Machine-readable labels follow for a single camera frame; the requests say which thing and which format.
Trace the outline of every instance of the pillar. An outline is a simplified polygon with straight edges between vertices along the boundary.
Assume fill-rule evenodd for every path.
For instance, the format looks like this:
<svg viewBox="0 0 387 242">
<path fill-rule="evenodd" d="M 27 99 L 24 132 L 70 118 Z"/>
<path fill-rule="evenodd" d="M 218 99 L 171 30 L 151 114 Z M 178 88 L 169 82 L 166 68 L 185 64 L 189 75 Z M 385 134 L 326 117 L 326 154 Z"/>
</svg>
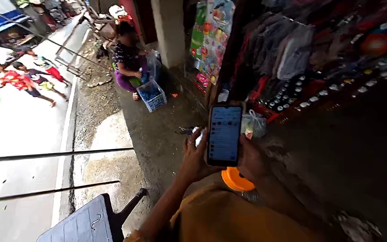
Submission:
<svg viewBox="0 0 387 242">
<path fill-rule="evenodd" d="M 167 68 L 185 61 L 182 0 L 151 0 L 162 63 Z"/>
</svg>

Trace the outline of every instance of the yellow shirt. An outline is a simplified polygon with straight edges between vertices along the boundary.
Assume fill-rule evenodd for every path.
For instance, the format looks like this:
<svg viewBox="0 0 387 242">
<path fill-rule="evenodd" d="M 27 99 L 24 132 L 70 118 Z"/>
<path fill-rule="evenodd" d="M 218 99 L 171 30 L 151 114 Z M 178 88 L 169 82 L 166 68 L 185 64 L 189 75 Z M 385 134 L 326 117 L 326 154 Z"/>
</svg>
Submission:
<svg viewBox="0 0 387 242">
<path fill-rule="evenodd" d="M 198 241 L 324 241 L 288 216 L 260 207 L 217 187 L 186 197 L 170 224 L 184 242 Z M 145 241 L 135 230 L 127 242 Z"/>
</svg>

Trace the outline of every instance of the curb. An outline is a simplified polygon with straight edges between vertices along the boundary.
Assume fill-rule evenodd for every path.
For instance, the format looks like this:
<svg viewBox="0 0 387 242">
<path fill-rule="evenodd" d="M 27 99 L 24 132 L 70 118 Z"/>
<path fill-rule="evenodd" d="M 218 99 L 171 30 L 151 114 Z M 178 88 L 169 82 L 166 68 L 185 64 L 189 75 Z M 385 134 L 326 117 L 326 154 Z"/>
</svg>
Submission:
<svg viewBox="0 0 387 242">
<path fill-rule="evenodd" d="M 67 113 L 65 115 L 64 129 L 62 130 L 62 140 L 61 140 L 61 152 L 72 151 L 73 149 L 73 139 L 75 131 L 75 119 L 76 119 L 76 108 L 77 108 L 77 82 L 79 78 L 74 76 L 70 98 L 68 100 Z M 61 156 L 58 160 L 58 171 L 56 173 L 56 186 L 55 189 L 61 189 L 64 177 L 68 178 L 70 176 L 69 166 L 71 163 L 71 156 Z M 55 226 L 60 222 L 60 212 L 61 212 L 61 200 L 62 193 L 56 192 L 53 196 L 53 212 L 52 212 L 52 222 L 50 227 Z"/>
</svg>

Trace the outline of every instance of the orange lid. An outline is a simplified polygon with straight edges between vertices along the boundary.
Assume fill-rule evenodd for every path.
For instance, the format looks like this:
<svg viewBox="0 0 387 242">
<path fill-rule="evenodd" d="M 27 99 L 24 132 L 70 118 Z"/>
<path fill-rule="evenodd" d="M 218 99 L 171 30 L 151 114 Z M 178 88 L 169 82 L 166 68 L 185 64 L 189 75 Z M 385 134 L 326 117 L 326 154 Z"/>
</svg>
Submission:
<svg viewBox="0 0 387 242">
<path fill-rule="evenodd" d="M 240 176 L 236 167 L 227 167 L 226 170 L 222 171 L 222 179 L 234 191 L 244 192 L 255 189 L 253 183 Z"/>
</svg>

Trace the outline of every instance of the red shirt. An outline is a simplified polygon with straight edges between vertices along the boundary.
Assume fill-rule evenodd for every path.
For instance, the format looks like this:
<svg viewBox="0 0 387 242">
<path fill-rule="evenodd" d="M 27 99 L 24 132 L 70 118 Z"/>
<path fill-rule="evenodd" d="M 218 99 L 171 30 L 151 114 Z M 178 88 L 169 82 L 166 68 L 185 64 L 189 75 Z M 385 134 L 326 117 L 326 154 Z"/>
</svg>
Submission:
<svg viewBox="0 0 387 242">
<path fill-rule="evenodd" d="M 7 83 L 9 83 L 19 90 L 28 89 L 26 82 L 29 83 L 29 78 L 24 75 L 20 75 L 15 71 L 8 71 L 3 77 L 0 78 L 0 80 L 2 80 L 2 86 L 5 86 Z"/>
</svg>

